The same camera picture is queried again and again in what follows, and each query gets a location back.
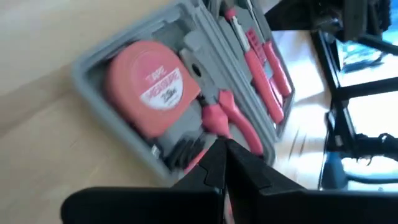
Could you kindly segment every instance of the table surface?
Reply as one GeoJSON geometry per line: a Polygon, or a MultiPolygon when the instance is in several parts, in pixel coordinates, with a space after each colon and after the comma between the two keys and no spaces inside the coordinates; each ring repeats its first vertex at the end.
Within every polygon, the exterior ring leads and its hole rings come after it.
{"type": "MultiPolygon", "coordinates": [[[[72,192],[156,180],[93,117],[70,64],[167,0],[3,0],[0,3],[0,223],[59,223],[72,192]]],[[[330,94],[307,32],[276,33],[297,89],[275,168],[316,188],[330,94]]]]}

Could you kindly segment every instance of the tape measure label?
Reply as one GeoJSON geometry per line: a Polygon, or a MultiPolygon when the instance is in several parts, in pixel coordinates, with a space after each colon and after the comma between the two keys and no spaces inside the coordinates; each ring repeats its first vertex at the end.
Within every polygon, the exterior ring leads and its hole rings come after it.
{"type": "Polygon", "coordinates": [[[182,90],[181,72],[176,68],[141,94],[140,99],[153,109],[168,110],[179,103],[182,90]]]}

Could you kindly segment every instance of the gray plastic case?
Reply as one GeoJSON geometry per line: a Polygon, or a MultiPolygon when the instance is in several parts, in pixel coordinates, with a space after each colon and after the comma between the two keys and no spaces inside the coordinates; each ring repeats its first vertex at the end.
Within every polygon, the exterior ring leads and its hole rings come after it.
{"type": "MultiPolygon", "coordinates": [[[[229,89],[234,93],[235,102],[250,120],[262,140],[266,163],[275,159],[274,142],[277,139],[265,107],[258,100],[245,68],[234,56],[232,48],[225,39],[220,25],[200,0],[177,1],[165,9],[153,13],[137,24],[103,42],[93,50],[81,56],[73,65],[73,81],[99,120],[110,129],[135,155],[139,156],[160,178],[163,185],[173,184],[180,173],[171,172],[158,158],[159,149],[151,146],[127,123],[109,104],[104,92],[104,78],[111,59],[125,46],[138,40],[156,40],[170,47],[176,54],[183,48],[193,54],[200,54],[206,49],[211,63],[204,63],[211,79],[219,88],[229,89]]],[[[200,114],[200,107],[193,103],[192,112],[200,114]]],[[[235,140],[247,147],[241,133],[230,126],[235,140]]],[[[215,136],[208,137],[208,145],[215,136]]]]}
{"type": "MultiPolygon", "coordinates": [[[[236,5],[234,7],[236,10],[236,17],[238,18],[239,23],[241,24],[241,26],[245,32],[247,32],[250,28],[253,28],[261,42],[264,42],[265,40],[272,41],[275,54],[277,55],[277,57],[280,58],[284,72],[287,76],[290,86],[292,87],[292,93],[289,95],[289,97],[287,97],[285,99],[285,102],[284,102],[284,107],[283,107],[284,120],[280,124],[276,125],[276,124],[274,124],[274,122],[271,120],[270,117],[265,118],[266,123],[268,124],[266,126],[268,127],[268,131],[272,135],[273,141],[278,141],[284,132],[287,118],[289,117],[290,111],[292,109],[293,99],[294,99],[294,95],[295,95],[295,88],[294,88],[292,79],[290,78],[289,71],[287,70],[286,64],[283,63],[282,56],[279,52],[279,49],[276,47],[277,45],[274,41],[274,38],[272,36],[272,32],[268,26],[268,23],[267,23],[264,15],[262,15],[261,12],[258,10],[259,9],[258,2],[255,0],[252,0],[251,2],[253,5],[253,11],[254,11],[255,17],[257,19],[257,22],[259,24],[260,30],[257,28],[255,22],[253,21],[251,15],[250,15],[246,0],[237,0],[236,1],[236,5]]],[[[224,17],[217,17],[216,19],[217,19],[217,23],[220,26],[220,30],[222,31],[225,39],[227,40],[227,42],[229,43],[229,46],[231,47],[231,49],[233,51],[233,55],[235,56],[236,60],[238,61],[239,65],[240,65],[240,68],[243,72],[243,74],[240,74],[240,75],[242,75],[245,79],[247,79],[247,81],[250,82],[252,80],[252,75],[251,75],[248,65],[245,62],[245,59],[243,57],[244,52],[243,52],[241,46],[239,45],[238,38],[235,36],[234,31],[232,30],[231,26],[225,20],[224,17]]],[[[264,70],[266,71],[268,78],[272,77],[273,72],[268,63],[266,63],[264,70]]],[[[256,95],[255,98],[257,98],[258,107],[263,108],[265,111],[267,111],[265,104],[260,100],[258,95],[256,95]]]]}

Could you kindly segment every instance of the screwdriver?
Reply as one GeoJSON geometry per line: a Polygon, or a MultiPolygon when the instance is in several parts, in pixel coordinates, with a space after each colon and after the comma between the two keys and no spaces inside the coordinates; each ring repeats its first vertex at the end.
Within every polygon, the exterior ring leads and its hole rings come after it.
{"type": "Polygon", "coordinates": [[[253,76],[253,84],[266,105],[272,120],[276,124],[279,124],[284,118],[284,112],[272,92],[271,84],[264,73],[261,62],[257,58],[255,51],[250,47],[246,34],[236,18],[236,11],[233,8],[228,8],[225,2],[222,2],[221,7],[223,9],[224,17],[231,24],[231,27],[241,44],[245,61],[253,76]]]}
{"type": "MultiPolygon", "coordinates": [[[[250,0],[246,0],[247,4],[248,4],[248,8],[249,8],[249,12],[250,15],[252,17],[252,19],[254,20],[254,23],[256,24],[256,27],[258,29],[258,31],[261,31],[260,29],[260,25],[256,19],[256,16],[254,15],[254,11],[253,11],[253,5],[251,4],[250,0]]],[[[256,33],[253,31],[253,39],[257,38],[256,33]]],[[[274,75],[272,76],[272,79],[274,80],[278,90],[280,91],[280,93],[282,94],[282,96],[286,97],[289,96],[292,92],[292,89],[289,85],[289,81],[287,80],[285,71],[282,67],[282,64],[279,60],[279,58],[276,56],[275,51],[274,51],[274,47],[272,46],[272,40],[267,40],[265,41],[265,43],[262,44],[262,49],[269,61],[269,64],[271,66],[271,69],[274,71],[274,75]]],[[[264,53],[257,51],[257,56],[259,57],[259,59],[262,59],[262,55],[264,55],[264,53]]]]}

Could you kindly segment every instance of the red screwdriver handle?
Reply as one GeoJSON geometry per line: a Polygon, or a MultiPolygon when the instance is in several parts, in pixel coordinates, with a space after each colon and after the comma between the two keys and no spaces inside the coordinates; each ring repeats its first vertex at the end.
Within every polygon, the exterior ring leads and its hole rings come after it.
{"type": "Polygon", "coordinates": [[[260,61],[256,56],[256,53],[253,51],[253,49],[250,49],[244,54],[244,58],[246,59],[246,63],[248,64],[250,72],[253,76],[253,82],[256,90],[259,92],[261,99],[266,104],[272,120],[279,124],[284,119],[284,112],[272,92],[271,85],[260,61]]]}
{"type": "Polygon", "coordinates": [[[253,28],[250,28],[246,32],[246,37],[248,38],[250,47],[254,50],[254,53],[256,53],[257,58],[260,60],[260,63],[263,64],[267,60],[267,56],[262,48],[262,42],[260,42],[256,31],[254,31],[253,28]]]}
{"type": "Polygon", "coordinates": [[[278,87],[282,96],[289,96],[292,92],[292,89],[289,85],[289,81],[286,78],[286,74],[282,65],[280,64],[279,58],[276,56],[274,48],[272,47],[272,41],[268,41],[262,45],[264,52],[266,53],[269,64],[274,71],[274,75],[272,76],[276,86],[278,87]]]}
{"type": "Polygon", "coordinates": [[[278,103],[281,107],[284,107],[284,97],[280,94],[278,87],[275,84],[274,78],[269,79],[269,84],[272,87],[272,92],[274,93],[275,98],[278,100],[278,103]]]}
{"type": "Polygon", "coordinates": [[[246,142],[250,147],[250,151],[262,156],[262,143],[256,130],[251,125],[250,121],[242,114],[241,110],[236,106],[234,96],[229,90],[221,90],[218,96],[218,103],[227,115],[230,121],[234,123],[242,132],[246,142]]]}
{"type": "Polygon", "coordinates": [[[202,108],[201,121],[208,132],[232,138],[229,132],[228,117],[219,104],[208,105],[202,108]]]}

